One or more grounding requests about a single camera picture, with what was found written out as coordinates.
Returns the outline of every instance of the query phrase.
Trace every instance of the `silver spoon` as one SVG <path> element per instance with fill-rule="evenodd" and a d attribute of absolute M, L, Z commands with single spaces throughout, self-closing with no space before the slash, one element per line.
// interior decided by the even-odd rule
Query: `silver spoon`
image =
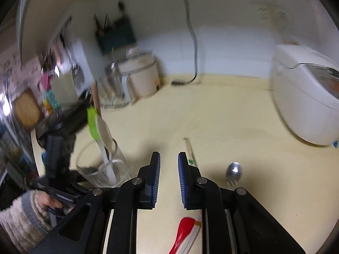
<path fill-rule="evenodd" d="M 235 189 L 238 185 L 242 175 L 242 168 L 239 162 L 232 162 L 226 170 L 226 181 L 230 184 L 231 188 Z"/>

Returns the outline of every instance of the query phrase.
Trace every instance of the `rice cooker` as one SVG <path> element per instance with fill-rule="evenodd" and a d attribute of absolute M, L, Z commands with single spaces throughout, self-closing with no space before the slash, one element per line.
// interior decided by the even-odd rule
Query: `rice cooker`
<path fill-rule="evenodd" d="M 330 145 L 339 138 L 339 66 L 298 45 L 277 45 L 270 71 L 275 105 L 305 141 Z"/>
<path fill-rule="evenodd" d="M 152 54 L 137 54 L 118 62 L 118 68 L 122 76 L 122 90 L 128 102 L 133 97 L 149 97 L 159 90 L 159 72 Z"/>

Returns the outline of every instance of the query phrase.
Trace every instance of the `person's hand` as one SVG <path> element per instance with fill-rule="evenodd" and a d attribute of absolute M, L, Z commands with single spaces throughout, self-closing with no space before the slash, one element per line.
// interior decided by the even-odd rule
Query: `person's hand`
<path fill-rule="evenodd" d="M 52 198 L 46 192 L 40 192 L 38 202 L 43 210 L 46 210 L 48 206 L 52 208 L 62 208 L 62 203 Z"/>

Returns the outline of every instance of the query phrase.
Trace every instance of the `fuzzy sweater sleeve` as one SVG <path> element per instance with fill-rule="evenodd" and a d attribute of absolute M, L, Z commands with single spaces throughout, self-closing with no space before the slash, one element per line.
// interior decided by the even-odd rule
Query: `fuzzy sweater sleeve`
<path fill-rule="evenodd" d="M 49 214 L 38 203 L 39 191 L 28 191 L 0 212 L 0 224 L 22 254 L 29 253 L 52 229 Z"/>

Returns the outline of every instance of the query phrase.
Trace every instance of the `electric cable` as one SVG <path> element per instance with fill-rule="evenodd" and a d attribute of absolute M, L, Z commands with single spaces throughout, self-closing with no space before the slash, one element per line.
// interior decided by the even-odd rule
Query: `electric cable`
<path fill-rule="evenodd" d="M 190 81 L 181 81 L 181 80 L 173 80 L 171 85 L 173 86 L 184 86 L 192 83 L 196 77 L 198 76 L 198 41 L 197 41 L 197 36 L 195 34 L 195 31 L 193 29 L 191 20 L 190 20 L 190 11 L 189 11 L 189 0 L 183 0 L 184 5 L 185 5 L 185 10 L 186 10 L 186 25 L 189 30 L 189 33 L 192 37 L 193 40 L 193 45 L 194 45 L 194 72 L 195 75 L 192 80 Z"/>

